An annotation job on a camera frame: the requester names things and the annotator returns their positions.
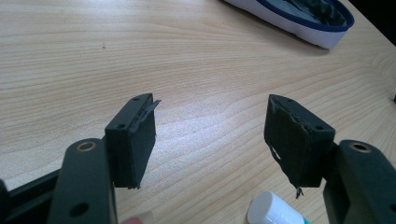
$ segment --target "white cylinder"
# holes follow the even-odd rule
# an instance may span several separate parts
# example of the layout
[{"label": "white cylinder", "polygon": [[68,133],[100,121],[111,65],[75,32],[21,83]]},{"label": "white cylinder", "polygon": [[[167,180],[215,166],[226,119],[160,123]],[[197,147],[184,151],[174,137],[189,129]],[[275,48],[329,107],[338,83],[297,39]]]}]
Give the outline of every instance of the white cylinder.
[{"label": "white cylinder", "polygon": [[250,224],[305,224],[309,223],[290,205],[271,191],[258,195],[247,211]]}]

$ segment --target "blue trim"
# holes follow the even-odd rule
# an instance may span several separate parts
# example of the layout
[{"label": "blue trim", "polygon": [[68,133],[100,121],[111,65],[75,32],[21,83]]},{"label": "blue trim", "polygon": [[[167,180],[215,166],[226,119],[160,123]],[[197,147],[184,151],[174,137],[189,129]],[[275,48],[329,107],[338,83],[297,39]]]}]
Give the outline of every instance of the blue trim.
[{"label": "blue trim", "polygon": [[330,5],[334,6],[346,19],[346,26],[331,26],[331,25],[325,25],[325,24],[318,24],[312,21],[307,21],[304,20],[300,17],[296,17],[294,15],[291,15],[285,11],[280,10],[279,8],[271,5],[269,2],[266,0],[256,0],[258,3],[263,5],[264,7],[268,8],[275,14],[289,20],[289,21],[294,21],[298,24],[301,24],[302,26],[306,26],[315,30],[320,30],[320,31],[326,31],[326,32],[345,32],[347,29],[349,29],[353,23],[355,23],[355,20],[353,19],[353,15],[350,13],[350,11],[339,1],[337,0],[323,0]]}]

